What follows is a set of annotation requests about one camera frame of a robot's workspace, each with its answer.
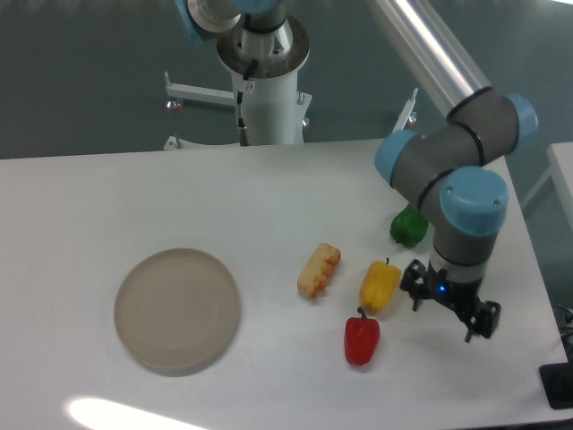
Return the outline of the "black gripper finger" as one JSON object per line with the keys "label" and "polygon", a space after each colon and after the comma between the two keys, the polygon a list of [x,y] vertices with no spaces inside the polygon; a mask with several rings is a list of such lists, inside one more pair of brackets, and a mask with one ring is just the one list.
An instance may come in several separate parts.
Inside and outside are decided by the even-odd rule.
{"label": "black gripper finger", "polygon": [[461,321],[467,328],[465,343],[469,343],[473,337],[489,339],[498,327],[500,312],[499,303],[477,298],[461,314]]}
{"label": "black gripper finger", "polygon": [[426,285],[427,278],[426,266],[416,259],[411,261],[404,271],[399,287],[413,300],[412,309],[414,312],[424,300],[431,298],[431,291]]}

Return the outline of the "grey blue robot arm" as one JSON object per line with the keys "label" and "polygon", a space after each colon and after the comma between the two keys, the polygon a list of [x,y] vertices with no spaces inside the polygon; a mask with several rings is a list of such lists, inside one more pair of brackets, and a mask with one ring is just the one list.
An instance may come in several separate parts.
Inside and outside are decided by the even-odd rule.
{"label": "grey blue robot arm", "polygon": [[[282,1],[177,1],[186,37],[215,39],[230,72],[242,146],[299,143],[306,97],[297,74],[310,53],[304,26]],[[436,133],[391,133],[374,164],[434,228],[427,264],[412,262],[401,288],[415,303],[452,311],[469,337],[490,338],[500,305],[478,296],[506,217],[509,189],[487,165],[532,141],[531,103],[495,92],[426,1],[371,1],[369,8],[399,55],[447,120]]]}

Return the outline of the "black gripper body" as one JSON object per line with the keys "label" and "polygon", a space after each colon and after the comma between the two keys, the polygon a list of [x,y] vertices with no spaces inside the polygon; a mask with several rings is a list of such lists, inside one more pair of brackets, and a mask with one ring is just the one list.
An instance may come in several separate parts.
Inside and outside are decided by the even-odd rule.
{"label": "black gripper body", "polygon": [[458,317],[471,317],[477,307],[478,290],[484,274],[485,263],[460,265],[440,255],[432,255],[425,286],[432,299]]}

